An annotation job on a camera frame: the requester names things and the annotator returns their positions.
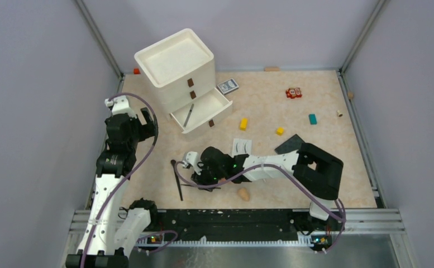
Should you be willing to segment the thin black pencil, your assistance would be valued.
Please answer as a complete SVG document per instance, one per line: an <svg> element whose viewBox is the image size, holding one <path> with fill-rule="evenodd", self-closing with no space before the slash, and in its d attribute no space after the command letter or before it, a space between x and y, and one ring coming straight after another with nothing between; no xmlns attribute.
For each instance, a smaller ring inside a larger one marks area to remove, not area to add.
<svg viewBox="0 0 434 268"><path fill-rule="evenodd" d="M201 187L196 187L196 186L192 186L189 184L180 184L181 187L183 186L187 186L187 187L191 187L191 188L197 188L198 190L204 190L204 191L208 191L208 192L212 192L216 189L221 189L221 187L214 187L214 188L201 188Z"/></svg>

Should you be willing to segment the beige makeup sponge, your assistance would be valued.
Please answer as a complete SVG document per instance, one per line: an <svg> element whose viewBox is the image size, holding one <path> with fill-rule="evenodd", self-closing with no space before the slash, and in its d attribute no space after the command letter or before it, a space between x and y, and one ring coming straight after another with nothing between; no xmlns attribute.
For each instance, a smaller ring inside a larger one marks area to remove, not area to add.
<svg viewBox="0 0 434 268"><path fill-rule="evenodd" d="M245 202L250 201L250 193L246 188L240 188L237 190L237 195Z"/></svg>

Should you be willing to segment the black makeup brush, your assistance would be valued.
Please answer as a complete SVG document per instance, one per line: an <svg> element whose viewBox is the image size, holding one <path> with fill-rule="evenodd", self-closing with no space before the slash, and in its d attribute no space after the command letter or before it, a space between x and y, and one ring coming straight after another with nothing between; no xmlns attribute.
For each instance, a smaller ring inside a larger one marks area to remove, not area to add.
<svg viewBox="0 0 434 268"><path fill-rule="evenodd" d="M176 165L176 160L172 159L170 160L170 163L172 165L173 168L173 173L175 176L175 180L176 180L176 184L177 184L177 189L178 189L178 193L179 193L179 199L182 202L183 201L183 195L182 195L182 189L181 189L181 184L180 184L180 179L175 171L175 165Z"/></svg>

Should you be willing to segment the silver eyeliner pencil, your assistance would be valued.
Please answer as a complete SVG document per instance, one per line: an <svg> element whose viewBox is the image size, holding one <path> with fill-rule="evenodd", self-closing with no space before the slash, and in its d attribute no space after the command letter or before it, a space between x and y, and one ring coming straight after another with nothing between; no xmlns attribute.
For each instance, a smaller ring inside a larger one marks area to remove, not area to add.
<svg viewBox="0 0 434 268"><path fill-rule="evenodd" d="M188 113L187 113L187 116L186 116L185 121L184 121L184 124L183 124L183 127L184 127L184 128L186 128L187 125L188 125L189 119L190 119L191 114L192 114L192 112L193 112L193 108L194 108L194 103L191 104L190 109L189 109L189 111L188 111Z"/></svg>

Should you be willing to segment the white plastic drawer organizer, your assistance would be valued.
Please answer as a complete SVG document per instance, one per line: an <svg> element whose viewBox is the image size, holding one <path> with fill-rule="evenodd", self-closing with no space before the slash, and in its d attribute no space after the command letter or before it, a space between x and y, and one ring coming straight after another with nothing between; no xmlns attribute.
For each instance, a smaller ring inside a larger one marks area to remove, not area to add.
<svg viewBox="0 0 434 268"><path fill-rule="evenodd" d="M159 107L184 136L198 137L232 114L233 102L217 89L214 54L192 29L136 52L134 59Z"/></svg>

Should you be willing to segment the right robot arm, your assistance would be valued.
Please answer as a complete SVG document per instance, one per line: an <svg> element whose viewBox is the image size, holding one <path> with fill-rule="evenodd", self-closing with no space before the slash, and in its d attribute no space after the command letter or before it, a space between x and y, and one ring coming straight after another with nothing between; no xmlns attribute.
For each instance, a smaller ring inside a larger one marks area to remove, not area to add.
<svg viewBox="0 0 434 268"><path fill-rule="evenodd" d="M187 152L183 166L192 168L192 182L212 191L221 179L235 184L287 178L309 192L311 203L307 222L315 230L330 223L328 209L338 199L344 163L312 143L302 143L291 152L271 156L240 154L230 156L215 147L202 153Z"/></svg>

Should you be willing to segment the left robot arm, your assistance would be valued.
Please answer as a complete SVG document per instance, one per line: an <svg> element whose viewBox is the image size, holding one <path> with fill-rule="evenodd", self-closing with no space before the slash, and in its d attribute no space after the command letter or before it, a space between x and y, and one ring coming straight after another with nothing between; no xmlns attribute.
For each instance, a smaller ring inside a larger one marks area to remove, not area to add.
<svg viewBox="0 0 434 268"><path fill-rule="evenodd" d="M150 156L151 146L142 160L136 160L139 142L158 139L159 125L153 110L142 108L145 123L137 114L119 112L105 120L107 139L96 161L94 200L84 236L76 253L68 254L66 267L128 267L129 256L143 232L159 224L157 213L138 207L117 228L118 211L130 177Z"/></svg>

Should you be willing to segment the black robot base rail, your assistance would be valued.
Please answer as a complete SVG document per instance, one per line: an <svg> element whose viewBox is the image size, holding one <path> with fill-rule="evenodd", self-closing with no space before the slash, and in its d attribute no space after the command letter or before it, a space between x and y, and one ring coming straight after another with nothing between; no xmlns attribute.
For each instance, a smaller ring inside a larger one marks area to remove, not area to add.
<svg viewBox="0 0 434 268"><path fill-rule="evenodd" d="M333 235L341 223L309 215L308 210L293 209L168 209L151 215L146 232L173 230L177 240L211 242L296 241L316 232Z"/></svg>

